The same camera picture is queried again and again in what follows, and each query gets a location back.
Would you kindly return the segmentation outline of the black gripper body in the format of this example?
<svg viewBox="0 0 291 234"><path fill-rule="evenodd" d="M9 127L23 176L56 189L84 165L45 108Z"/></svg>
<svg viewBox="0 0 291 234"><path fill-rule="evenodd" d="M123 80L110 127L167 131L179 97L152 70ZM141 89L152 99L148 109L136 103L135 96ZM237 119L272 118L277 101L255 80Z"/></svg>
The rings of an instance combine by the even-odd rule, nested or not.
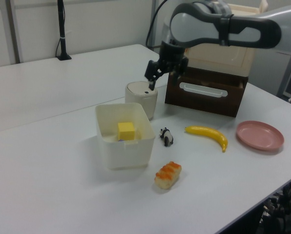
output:
<svg viewBox="0 0 291 234"><path fill-rule="evenodd" d="M183 59L185 48L162 41L159 52L160 66L180 65Z"/></svg>

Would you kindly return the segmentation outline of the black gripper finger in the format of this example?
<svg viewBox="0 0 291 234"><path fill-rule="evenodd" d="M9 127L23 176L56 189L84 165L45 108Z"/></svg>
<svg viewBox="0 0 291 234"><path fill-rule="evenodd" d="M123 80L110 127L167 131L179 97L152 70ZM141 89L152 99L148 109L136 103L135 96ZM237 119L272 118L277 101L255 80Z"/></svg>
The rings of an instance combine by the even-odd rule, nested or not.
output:
<svg viewBox="0 0 291 234"><path fill-rule="evenodd" d="M158 61L150 60L148 62L145 71L145 77L149 82L150 90L154 90L157 79L160 78L165 73L167 73L166 66L160 59Z"/></svg>
<svg viewBox="0 0 291 234"><path fill-rule="evenodd" d="M178 79L185 73L186 68L188 65L188 58L183 57L179 63L179 65L176 65L172 71L172 84L176 85L178 82Z"/></svg>

